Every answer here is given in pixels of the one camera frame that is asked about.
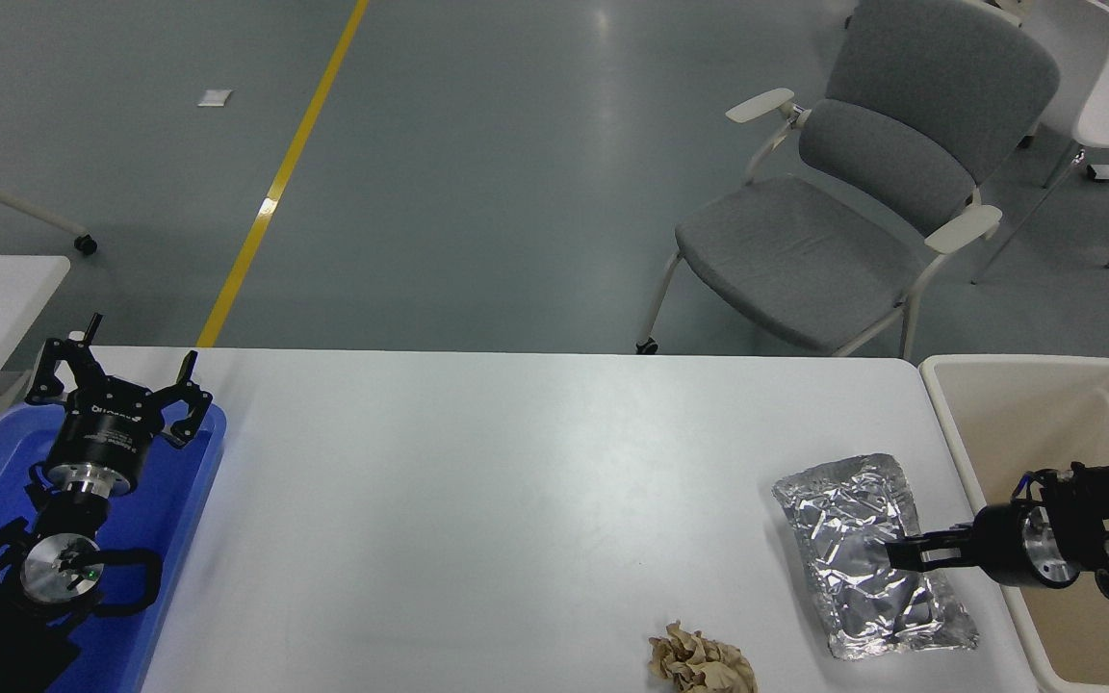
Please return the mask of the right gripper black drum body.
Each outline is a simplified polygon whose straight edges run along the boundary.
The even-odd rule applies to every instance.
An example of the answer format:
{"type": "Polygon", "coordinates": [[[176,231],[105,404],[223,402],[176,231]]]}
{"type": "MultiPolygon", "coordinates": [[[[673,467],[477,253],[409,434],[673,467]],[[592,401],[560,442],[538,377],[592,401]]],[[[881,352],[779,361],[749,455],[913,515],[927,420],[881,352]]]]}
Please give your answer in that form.
{"type": "Polygon", "coordinates": [[[1009,501],[987,505],[974,517],[974,558],[995,583],[1008,587],[1038,587],[1022,527],[1032,505],[1009,501]]]}

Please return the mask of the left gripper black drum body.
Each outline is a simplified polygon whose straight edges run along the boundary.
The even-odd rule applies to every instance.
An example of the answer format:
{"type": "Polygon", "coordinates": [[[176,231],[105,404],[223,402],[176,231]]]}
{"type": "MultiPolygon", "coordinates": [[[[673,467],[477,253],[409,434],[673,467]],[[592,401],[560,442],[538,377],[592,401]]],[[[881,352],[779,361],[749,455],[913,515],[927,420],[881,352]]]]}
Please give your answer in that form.
{"type": "Polygon", "coordinates": [[[159,393],[126,381],[67,395],[64,421],[44,459],[45,476],[88,466],[119,477],[141,476],[169,405],[159,393]]]}

